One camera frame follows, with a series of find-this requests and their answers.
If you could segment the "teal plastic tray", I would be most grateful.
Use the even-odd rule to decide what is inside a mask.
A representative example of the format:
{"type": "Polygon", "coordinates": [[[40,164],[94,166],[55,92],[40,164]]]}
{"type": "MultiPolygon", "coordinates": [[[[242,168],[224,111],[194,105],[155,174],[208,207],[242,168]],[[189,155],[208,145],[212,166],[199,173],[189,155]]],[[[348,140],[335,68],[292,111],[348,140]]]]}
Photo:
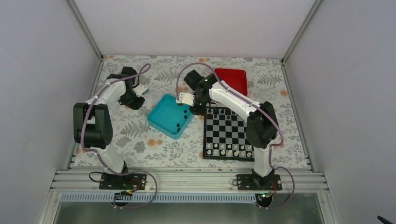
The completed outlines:
{"type": "Polygon", "coordinates": [[[177,140],[192,118],[188,105],[179,106],[174,96],[165,94],[147,116],[147,121],[156,130],[177,140]]]}

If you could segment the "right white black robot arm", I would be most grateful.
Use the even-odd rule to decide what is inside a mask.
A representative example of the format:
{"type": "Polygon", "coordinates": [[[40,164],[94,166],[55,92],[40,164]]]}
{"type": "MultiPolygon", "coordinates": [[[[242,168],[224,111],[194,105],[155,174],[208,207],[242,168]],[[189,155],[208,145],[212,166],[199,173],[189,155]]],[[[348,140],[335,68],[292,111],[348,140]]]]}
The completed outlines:
{"type": "Polygon", "coordinates": [[[216,101],[231,109],[247,124],[245,136],[254,147],[255,161],[253,184],[259,190],[271,184],[269,174],[274,170],[271,165],[271,150],[268,145],[281,134],[273,105],[266,101],[259,103],[239,93],[215,73],[206,77],[196,70],[187,73],[184,82],[193,93],[179,94],[177,103],[189,105],[194,115],[205,115],[207,104],[216,101]]]}

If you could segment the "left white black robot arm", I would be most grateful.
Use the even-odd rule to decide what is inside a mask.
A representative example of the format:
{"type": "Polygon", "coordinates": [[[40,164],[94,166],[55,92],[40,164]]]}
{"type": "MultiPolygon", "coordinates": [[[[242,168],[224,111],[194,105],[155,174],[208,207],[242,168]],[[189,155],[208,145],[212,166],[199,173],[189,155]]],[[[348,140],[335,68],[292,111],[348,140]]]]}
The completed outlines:
{"type": "Polygon", "coordinates": [[[111,182],[118,189],[126,188],[130,176],[126,162],[113,149],[113,126],[110,109],[124,105],[138,110],[145,99],[142,95],[148,90],[140,85],[139,74],[132,67],[123,67],[120,74],[110,74],[105,84],[89,100],[76,103],[73,107],[73,134],[76,143],[85,152],[97,155],[104,172],[113,175],[111,182]]]}

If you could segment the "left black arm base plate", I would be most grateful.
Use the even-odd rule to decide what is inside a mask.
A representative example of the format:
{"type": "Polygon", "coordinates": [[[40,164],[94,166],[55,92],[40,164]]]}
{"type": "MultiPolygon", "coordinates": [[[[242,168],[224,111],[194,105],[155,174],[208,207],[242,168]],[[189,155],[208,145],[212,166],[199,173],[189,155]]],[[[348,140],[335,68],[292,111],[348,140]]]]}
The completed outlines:
{"type": "Polygon", "coordinates": [[[104,173],[99,183],[99,189],[111,190],[144,190],[146,174],[134,173],[120,176],[104,173]]]}

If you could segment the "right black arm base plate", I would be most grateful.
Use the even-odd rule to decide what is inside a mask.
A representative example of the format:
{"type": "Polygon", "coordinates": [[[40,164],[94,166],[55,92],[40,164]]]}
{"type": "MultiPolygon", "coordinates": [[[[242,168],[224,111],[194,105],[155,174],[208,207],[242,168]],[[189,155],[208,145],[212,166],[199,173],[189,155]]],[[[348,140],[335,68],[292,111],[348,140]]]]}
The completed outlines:
{"type": "Polygon", "coordinates": [[[248,190],[282,190],[282,181],[280,175],[269,174],[266,177],[260,177],[253,174],[239,174],[232,181],[232,185],[236,186],[240,191],[248,190]]]}

